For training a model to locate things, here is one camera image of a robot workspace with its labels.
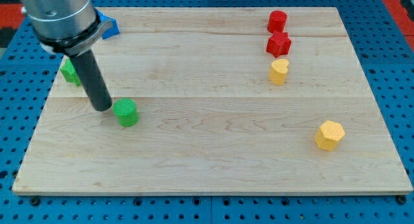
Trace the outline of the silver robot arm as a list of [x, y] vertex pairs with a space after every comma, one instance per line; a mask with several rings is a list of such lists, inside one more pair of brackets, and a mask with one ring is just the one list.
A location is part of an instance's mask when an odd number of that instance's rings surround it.
[[20, 0], [41, 47], [49, 53], [79, 56], [113, 27], [101, 20], [91, 0]]

